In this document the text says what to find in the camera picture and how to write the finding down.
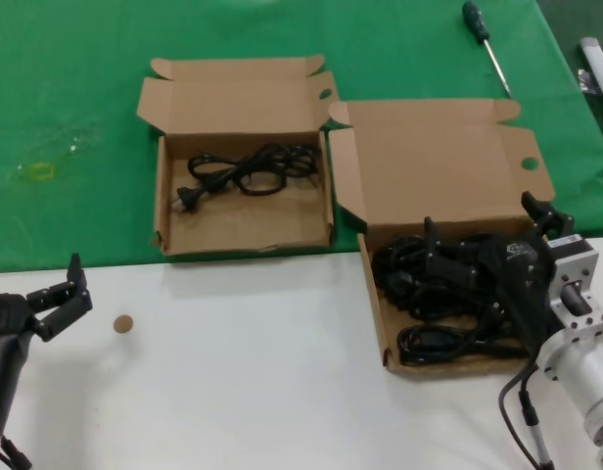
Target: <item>box flap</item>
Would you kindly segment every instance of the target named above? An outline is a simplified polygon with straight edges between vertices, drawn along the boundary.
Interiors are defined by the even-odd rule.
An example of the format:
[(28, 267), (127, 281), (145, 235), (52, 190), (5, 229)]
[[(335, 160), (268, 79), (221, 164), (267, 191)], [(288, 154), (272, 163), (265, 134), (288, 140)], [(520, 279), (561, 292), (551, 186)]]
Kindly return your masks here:
[(330, 72), (308, 75), (320, 66), (316, 58), (154, 60), (153, 66), (175, 79), (145, 78), (137, 114), (168, 134), (309, 132), (338, 101)]
[(322, 55), (264, 59), (170, 61), (156, 58), (152, 69), (169, 80), (262, 80), (299, 78), (318, 73), (325, 65)]
[(329, 135), (337, 200), (369, 225), (525, 215), (521, 192), (554, 190), (533, 134), (497, 124), (518, 113), (509, 100), (336, 103), (331, 117), (353, 125)]
[(330, 118), (344, 125), (380, 126), (410, 122), (504, 122), (519, 116), (512, 100), (380, 100), (339, 101), (330, 105)]

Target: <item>white tabletop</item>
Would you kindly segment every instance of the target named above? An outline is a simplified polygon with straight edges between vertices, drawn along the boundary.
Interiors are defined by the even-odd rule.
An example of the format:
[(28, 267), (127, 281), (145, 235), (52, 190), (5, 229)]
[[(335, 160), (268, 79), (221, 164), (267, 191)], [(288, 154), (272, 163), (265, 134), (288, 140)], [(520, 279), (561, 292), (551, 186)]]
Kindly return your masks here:
[[(603, 240), (594, 246), (603, 304)], [(64, 276), (0, 274), (0, 292)], [(508, 376), (383, 369), (358, 254), (87, 277), (94, 310), (33, 340), (6, 429), (35, 469), (529, 468), (497, 409)], [(122, 314), (134, 328), (119, 335)], [(535, 376), (531, 390), (556, 468), (595, 468), (560, 385)], [(508, 403), (526, 436), (516, 394)]]

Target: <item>green cloth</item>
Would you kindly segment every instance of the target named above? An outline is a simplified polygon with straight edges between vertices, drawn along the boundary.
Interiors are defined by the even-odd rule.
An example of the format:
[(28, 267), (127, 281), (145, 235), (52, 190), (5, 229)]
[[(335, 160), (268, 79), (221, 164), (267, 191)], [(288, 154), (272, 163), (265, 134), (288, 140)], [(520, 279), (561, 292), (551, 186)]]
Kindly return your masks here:
[[(0, 271), (64, 267), (75, 251), (87, 266), (164, 260), (150, 242), (156, 142), (135, 115), (152, 58), (323, 53), (344, 100), (503, 98), (461, 3), (0, 0)], [(603, 235), (603, 138), (539, 8), (480, 6), (558, 208)], [(336, 217), (334, 250), (355, 250)]]

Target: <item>small round object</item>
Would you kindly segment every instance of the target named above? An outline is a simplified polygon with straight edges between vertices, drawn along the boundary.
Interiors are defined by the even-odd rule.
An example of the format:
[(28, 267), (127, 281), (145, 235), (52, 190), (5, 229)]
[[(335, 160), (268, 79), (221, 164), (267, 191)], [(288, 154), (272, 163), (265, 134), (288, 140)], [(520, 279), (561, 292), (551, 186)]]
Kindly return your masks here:
[(129, 315), (121, 315), (116, 318), (113, 326), (115, 327), (115, 331), (122, 335), (132, 329), (134, 320)]

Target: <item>cardboard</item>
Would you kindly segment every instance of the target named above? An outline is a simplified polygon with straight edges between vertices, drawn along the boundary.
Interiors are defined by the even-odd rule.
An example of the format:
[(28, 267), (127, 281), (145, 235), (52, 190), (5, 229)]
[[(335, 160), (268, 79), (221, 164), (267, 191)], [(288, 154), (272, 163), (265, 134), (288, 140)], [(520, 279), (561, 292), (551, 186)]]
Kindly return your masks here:
[[(515, 233), (530, 220), (521, 193), (551, 200), (554, 189), (533, 134), (502, 124), (520, 113), (510, 100), (339, 102), (329, 133), (337, 201), (366, 222), (360, 251), (383, 364), (392, 372), (490, 372), (521, 361), (465, 356), (447, 364), (399, 362), (397, 333), (419, 323), (378, 291), (373, 253), (399, 235), (421, 235), (430, 216), (443, 237)], [(536, 162), (524, 169), (526, 159)], [(448, 321), (465, 325), (469, 319)]]
[[(137, 114), (160, 131), (156, 243), (165, 255), (324, 247), (332, 240), (332, 190), (320, 131), (338, 101), (323, 57), (221, 61), (154, 59), (161, 78), (145, 78)], [(198, 210), (175, 213), (180, 186), (195, 187), (188, 160), (202, 152), (252, 155), (270, 142), (321, 149), (320, 171), (288, 179), (283, 191), (249, 197), (238, 188), (204, 196)]]

